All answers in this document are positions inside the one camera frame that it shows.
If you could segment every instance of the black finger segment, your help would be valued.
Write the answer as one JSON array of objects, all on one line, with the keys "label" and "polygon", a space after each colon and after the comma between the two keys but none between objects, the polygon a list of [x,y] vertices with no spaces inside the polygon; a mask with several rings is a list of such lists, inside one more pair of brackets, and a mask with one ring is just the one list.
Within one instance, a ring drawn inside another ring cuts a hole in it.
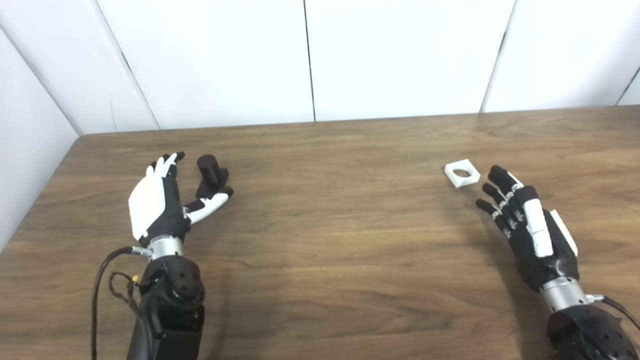
[{"label": "black finger segment", "polygon": [[492,183],[498,186],[503,194],[507,194],[508,192],[510,192],[513,185],[517,184],[516,181],[509,175],[509,172],[499,167],[498,165],[494,165],[491,167],[491,170],[489,171],[489,175],[487,177]]},{"label": "black finger segment", "polygon": [[491,202],[488,202],[487,200],[477,199],[476,206],[480,210],[486,212],[494,218],[500,214],[500,210],[498,210]]},{"label": "black finger segment", "polygon": [[497,218],[493,219],[493,222],[495,222],[495,225],[498,226],[498,229],[500,229],[500,231],[502,231],[504,236],[506,236],[507,238],[511,237],[511,228],[509,226],[507,226],[507,224],[505,224],[504,221],[500,217],[497,217]]},{"label": "black finger segment", "polygon": [[489,195],[499,206],[502,205],[502,203],[506,200],[502,196],[500,191],[498,191],[498,189],[490,184],[485,183],[484,185],[482,185],[482,191],[484,191],[485,194]]}]

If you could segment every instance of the white hand cover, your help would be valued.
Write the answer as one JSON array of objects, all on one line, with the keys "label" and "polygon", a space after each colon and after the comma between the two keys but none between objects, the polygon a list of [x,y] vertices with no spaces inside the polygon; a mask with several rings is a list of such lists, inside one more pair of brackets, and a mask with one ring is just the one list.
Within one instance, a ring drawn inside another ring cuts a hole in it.
[{"label": "white hand cover", "polygon": [[147,168],[146,176],[140,180],[129,196],[129,215],[133,237],[139,240],[147,236],[147,229],[163,214],[166,207],[163,178],[175,166],[177,154],[166,161],[160,157],[155,165]]}]

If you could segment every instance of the prosthetic hand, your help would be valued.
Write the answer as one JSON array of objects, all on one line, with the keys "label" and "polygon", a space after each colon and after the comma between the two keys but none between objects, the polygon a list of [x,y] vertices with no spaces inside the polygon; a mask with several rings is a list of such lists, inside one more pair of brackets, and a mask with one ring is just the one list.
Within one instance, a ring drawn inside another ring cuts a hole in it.
[{"label": "prosthetic hand", "polygon": [[147,168],[129,197],[133,237],[150,263],[140,281],[141,302],[127,360],[198,357],[204,323],[204,286],[200,269],[182,255],[191,224],[216,211],[233,194],[225,188],[228,172],[215,158],[198,160],[203,181],[198,199],[182,206],[176,162],[183,152],[164,155]]},{"label": "prosthetic hand", "polygon": [[483,191],[496,205],[478,199],[476,206],[491,215],[507,238],[518,274],[547,303],[547,337],[558,359],[637,359],[620,319],[591,305],[613,301],[586,295],[580,287],[578,248],[557,212],[543,209],[532,186],[497,165],[488,178],[497,188],[484,184]]}]

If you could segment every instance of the white wall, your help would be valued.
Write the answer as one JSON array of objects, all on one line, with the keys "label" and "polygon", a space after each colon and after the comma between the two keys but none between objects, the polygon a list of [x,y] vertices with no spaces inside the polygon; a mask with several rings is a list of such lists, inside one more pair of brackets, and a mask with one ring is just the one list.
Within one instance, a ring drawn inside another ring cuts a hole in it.
[{"label": "white wall", "polygon": [[91,0],[0,0],[0,27],[81,133],[157,129]]},{"label": "white wall", "polygon": [[518,0],[486,111],[615,105],[640,66],[640,0]]},{"label": "white wall", "polygon": [[0,250],[77,138],[0,31]]},{"label": "white wall", "polygon": [[618,105],[640,105],[640,76],[636,76]]},{"label": "white wall", "polygon": [[316,120],[477,113],[513,0],[307,0]]},{"label": "white wall", "polygon": [[302,0],[100,0],[163,129],[313,121]]}]

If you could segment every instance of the circular hole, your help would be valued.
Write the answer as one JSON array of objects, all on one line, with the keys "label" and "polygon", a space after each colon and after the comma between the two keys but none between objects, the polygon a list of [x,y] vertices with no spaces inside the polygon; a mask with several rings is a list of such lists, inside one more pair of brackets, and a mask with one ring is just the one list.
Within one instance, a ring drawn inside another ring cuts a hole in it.
[{"label": "circular hole", "polygon": [[471,174],[469,174],[468,171],[462,170],[461,168],[457,168],[456,170],[453,170],[453,173],[456,174],[457,176],[460,176],[460,177],[469,177],[469,176],[471,176]]}]

